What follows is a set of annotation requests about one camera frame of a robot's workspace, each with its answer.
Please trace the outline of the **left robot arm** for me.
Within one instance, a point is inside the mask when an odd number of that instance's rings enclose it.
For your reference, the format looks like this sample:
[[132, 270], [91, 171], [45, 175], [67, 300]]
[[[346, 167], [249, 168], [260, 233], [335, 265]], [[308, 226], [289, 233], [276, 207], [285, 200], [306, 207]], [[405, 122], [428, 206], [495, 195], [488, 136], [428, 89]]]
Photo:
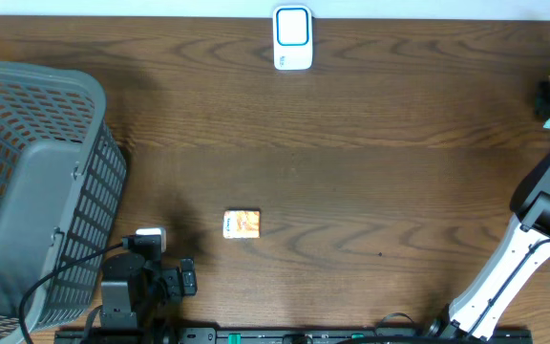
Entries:
[[138, 253], [106, 260], [102, 268], [100, 327], [85, 332], [86, 343], [176, 343], [176, 331], [159, 316], [198, 291], [195, 263], [184, 258], [165, 269]]

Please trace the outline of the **small orange packet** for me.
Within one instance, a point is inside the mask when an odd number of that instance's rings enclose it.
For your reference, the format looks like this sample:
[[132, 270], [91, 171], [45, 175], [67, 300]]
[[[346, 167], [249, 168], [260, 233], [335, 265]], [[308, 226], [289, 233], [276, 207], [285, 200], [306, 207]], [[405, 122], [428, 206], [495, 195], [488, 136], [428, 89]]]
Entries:
[[259, 210], [229, 209], [223, 214], [222, 235], [225, 239], [257, 239], [260, 223]]

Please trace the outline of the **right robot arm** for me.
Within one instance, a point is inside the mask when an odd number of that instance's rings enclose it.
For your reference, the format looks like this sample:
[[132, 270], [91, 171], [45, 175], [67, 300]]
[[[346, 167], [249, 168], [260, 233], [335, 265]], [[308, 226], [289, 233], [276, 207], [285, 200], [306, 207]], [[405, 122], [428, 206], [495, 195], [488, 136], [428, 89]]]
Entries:
[[[550, 81], [546, 89], [550, 91]], [[550, 258], [550, 152], [519, 184], [510, 209], [513, 215], [496, 251], [426, 336], [490, 340], [510, 303]]]

